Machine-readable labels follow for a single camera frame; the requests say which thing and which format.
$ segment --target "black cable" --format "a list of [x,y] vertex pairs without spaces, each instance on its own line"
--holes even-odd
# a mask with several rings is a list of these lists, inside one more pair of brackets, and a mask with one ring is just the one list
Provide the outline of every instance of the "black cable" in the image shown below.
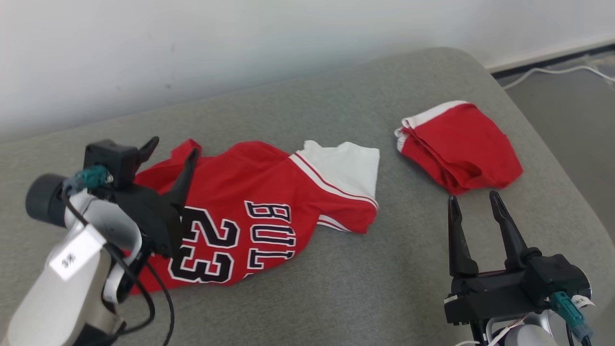
[[570,326],[568,326],[568,323],[566,323],[566,335],[568,336],[568,345],[574,346],[573,332],[570,331]]
[[[85,227],[85,226],[87,226],[89,224],[89,222],[83,217],[83,215],[71,203],[70,198],[68,198],[68,190],[69,189],[70,189],[70,187],[62,189],[62,201],[64,202],[64,204],[66,205],[68,210],[75,216],[75,218],[77,218],[78,221],[80,221],[83,224],[83,226]],[[88,346],[100,345],[100,344],[102,344],[104,342],[109,342],[109,341],[115,340],[119,336],[130,334],[132,332],[136,332],[136,331],[138,331],[140,329],[143,329],[148,324],[150,324],[154,320],[154,317],[156,316],[156,308],[154,306],[154,301],[152,300],[152,297],[149,295],[149,293],[147,292],[147,290],[145,289],[145,287],[143,286],[143,284],[141,283],[141,281],[139,280],[137,275],[134,274],[134,272],[128,267],[128,265],[124,262],[122,257],[115,251],[115,248],[113,248],[113,246],[111,244],[105,243],[105,245],[103,245],[103,248],[105,250],[107,250],[107,252],[111,256],[111,258],[117,264],[119,264],[120,267],[122,267],[122,269],[124,270],[124,273],[126,274],[126,276],[128,276],[128,279],[130,279],[131,281],[133,281],[137,285],[137,288],[139,289],[139,291],[141,291],[141,294],[143,295],[143,298],[145,299],[145,301],[148,304],[149,316],[148,316],[148,319],[145,320],[144,322],[142,322],[141,324],[138,324],[138,325],[136,325],[134,327],[131,327],[131,328],[127,328],[127,329],[125,329],[123,331],[118,331],[115,334],[111,334],[109,336],[106,336],[106,337],[104,337],[102,339],[97,340],[94,343],[88,344]]]
[[154,275],[154,278],[156,279],[156,281],[158,281],[160,287],[162,287],[162,292],[164,292],[164,296],[167,298],[167,302],[169,303],[169,315],[171,318],[171,322],[169,322],[169,331],[167,332],[167,338],[164,339],[164,343],[162,344],[162,346],[167,346],[169,344],[169,340],[171,340],[171,335],[173,335],[173,328],[175,327],[175,309],[173,308],[173,301],[171,300],[171,295],[169,294],[169,291],[164,286],[164,283],[160,279],[160,276],[158,276],[158,273],[156,273],[156,271],[152,268],[149,262],[145,262],[145,265],[151,271],[152,275]]

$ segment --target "basketball jersey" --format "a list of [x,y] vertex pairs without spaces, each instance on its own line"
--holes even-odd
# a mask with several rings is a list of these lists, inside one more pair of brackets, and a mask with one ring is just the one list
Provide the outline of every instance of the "basketball jersey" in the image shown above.
[[[169,191],[193,148],[200,146],[186,141],[135,183]],[[243,142],[201,157],[182,215],[183,244],[175,258],[154,255],[149,262],[169,289],[231,285],[296,256],[317,224],[366,233],[378,210],[378,162],[378,149],[349,142],[322,148],[314,141],[290,156]],[[161,289],[147,270],[140,279],[150,292]]]

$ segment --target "cable connector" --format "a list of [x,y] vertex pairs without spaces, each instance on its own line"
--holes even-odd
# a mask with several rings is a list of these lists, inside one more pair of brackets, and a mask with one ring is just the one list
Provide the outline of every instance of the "cable connector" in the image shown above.
[[85,188],[93,189],[111,182],[113,182],[113,176],[109,174],[107,168],[96,165],[75,173],[73,178],[63,182],[63,187],[70,187],[69,195],[73,195]]
[[590,339],[593,336],[593,331],[585,323],[583,314],[566,292],[554,293],[550,298],[550,303],[551,309],[566,321],[577,341],[582,342],[585,337]]

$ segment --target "red fabric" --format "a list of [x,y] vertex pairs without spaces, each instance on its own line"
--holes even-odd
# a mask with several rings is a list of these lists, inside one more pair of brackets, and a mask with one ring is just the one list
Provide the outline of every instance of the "red fabric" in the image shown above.
[[[195,147],[200,149],[188,140],[170,159],[139,173],[135,182],[168,191]],[[323,190],[282,150],[263,142],[239,143],[199,159],[182,218],[180,254],[175,260],[155,255],[149,262],[169,289],[192,283],[232,285],[296,256],[308,245],[321,215],[366,233],[376,208]],[[140,279],[148,291],[161,290],[148,270]]]
[[523,173],[508,138],[473,104],[458,105],[402,132],[409,135],[402,154],[454,195],[505,188]]

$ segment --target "white wall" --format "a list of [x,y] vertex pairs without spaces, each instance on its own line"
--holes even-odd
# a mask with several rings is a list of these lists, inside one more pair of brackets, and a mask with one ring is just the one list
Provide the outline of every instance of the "white wall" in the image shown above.
[[612,0],[0,0],[0,142],[430,46],[615,39]]

